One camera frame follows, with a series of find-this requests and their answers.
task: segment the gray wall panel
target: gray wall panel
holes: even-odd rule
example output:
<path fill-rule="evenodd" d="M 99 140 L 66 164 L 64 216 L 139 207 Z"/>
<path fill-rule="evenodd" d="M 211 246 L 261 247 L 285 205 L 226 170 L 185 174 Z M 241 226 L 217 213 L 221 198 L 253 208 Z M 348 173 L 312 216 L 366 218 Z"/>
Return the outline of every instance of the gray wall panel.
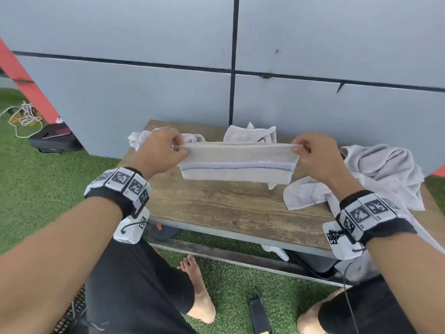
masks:
<path fill-rule="evenodd" d="M 240 0 L 236 68 L 445 87 L 445 0 Z"/>
<path fill-rule="evenodd" d="M 16 51 L 231 67 L 233 0 L 0 0 Z"/>
<path fill-rule="evenodd" d="M 90 153 L 122 157 L 150 119 L 227 127 L 230 74 L 19 56 Z"/>
<path fill-rule="evenodd" d="M 320 131 L 339 142 L 410 149 L 425 174 L 445 163 L 445 93 L 238 75 L 233 124 Z"/>

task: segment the wooden table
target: wooden table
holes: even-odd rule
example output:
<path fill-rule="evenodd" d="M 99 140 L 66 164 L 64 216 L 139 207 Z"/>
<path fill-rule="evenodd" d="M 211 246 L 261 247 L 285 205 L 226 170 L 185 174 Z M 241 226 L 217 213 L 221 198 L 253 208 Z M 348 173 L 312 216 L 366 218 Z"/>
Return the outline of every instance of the wooden table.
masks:
<path fill-rule="evenodd" d="M 150 121 L 146 130 L 171 126 L 181 133 L 202 134 L 206 141 L 222 141 L 225 129 L 164 121 Z M 290 143 L 292 137 L 278 136 Z M 130 149 L 124 156 L 131 156 Z M 297 165 L 293 180 L 306 176 Z M 285 185 L 269 191 L 267 184 L 185 180 L 178 167 L 150 179 L 147 207 L 150 219 L 182 229 L 268 244 L 334 258 L 322 224 L 334 220 L 327 203 L 289 211 L 283 202 Z M 425 212 L 413 212 L 425 229 L 445 247 L 445 218 L 425 186 Z"/>

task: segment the metal grate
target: metal grate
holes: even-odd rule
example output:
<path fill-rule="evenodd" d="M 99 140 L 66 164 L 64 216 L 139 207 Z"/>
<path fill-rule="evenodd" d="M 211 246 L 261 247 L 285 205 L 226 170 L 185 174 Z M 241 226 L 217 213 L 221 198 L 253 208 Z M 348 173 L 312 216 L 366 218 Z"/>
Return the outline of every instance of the metal grate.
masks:
<path fill-rule="evenodd" d="M 85 312 L 86 301 L 85 301 L 85 285 L 82 286 L 80 291 L 77 293 L 71 305 L 66 310 L 64 316 L 53 329 L 51 334 L 63 334 L 67 333 L 71 324 L 74 320 L 80 318 L 80 316 Z"/>

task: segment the artificial grass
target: artificial grass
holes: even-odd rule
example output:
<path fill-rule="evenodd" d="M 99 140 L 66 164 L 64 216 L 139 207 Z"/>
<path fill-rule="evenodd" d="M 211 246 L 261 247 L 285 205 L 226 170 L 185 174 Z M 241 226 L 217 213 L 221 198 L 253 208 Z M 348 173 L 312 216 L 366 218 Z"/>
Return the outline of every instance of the artificial grass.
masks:
<path fill-rule="evenodd" d="M 25 98 L 17 90 L 0 89 L 1 111 L 19 105 L 23 100 Z M 7 124 L 7 120 L 7 115 L 0 120 L 0 254 L 80 202 L 86 185 L 118 162 L 117 159 L 90 156 L 85 151 L 39 153 L 27 139 L 14 136 L 14 128 Z M 445 179 L 429 177 L 426 184 L 445 211 Z M 177 238 L 275 257 L 259 245 L 243 241 L 191 231 L 182 231 Z M 161 254 L 175 267 L 184 257 L 169 251 Z M 252 298 L 255 286 L 262 294 L 274 333 L 297 333 L 298 315 L 335 290 L 330 286 L 212 260 L 198 258 L 197 262 L 217 310 L 212 325 L 187 318 L 199 333 L 253 333 L 248 300 Z"/>

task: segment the person's left hand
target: person's left hand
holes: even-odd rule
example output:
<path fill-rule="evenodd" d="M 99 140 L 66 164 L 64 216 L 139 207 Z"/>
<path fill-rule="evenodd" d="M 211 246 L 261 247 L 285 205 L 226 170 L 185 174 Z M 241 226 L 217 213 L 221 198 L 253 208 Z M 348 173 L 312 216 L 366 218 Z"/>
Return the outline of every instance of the person's left hand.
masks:
<path fill-rule="evenodd" d="M 182 145 L 184 140 L 175 128 L 153 131 L 140 149 L 123 167 L 133 167 L 142 172 L 146 180 L 179 164 L 188 152 L 183 148 L 174 151 L 172 145 Z"/>

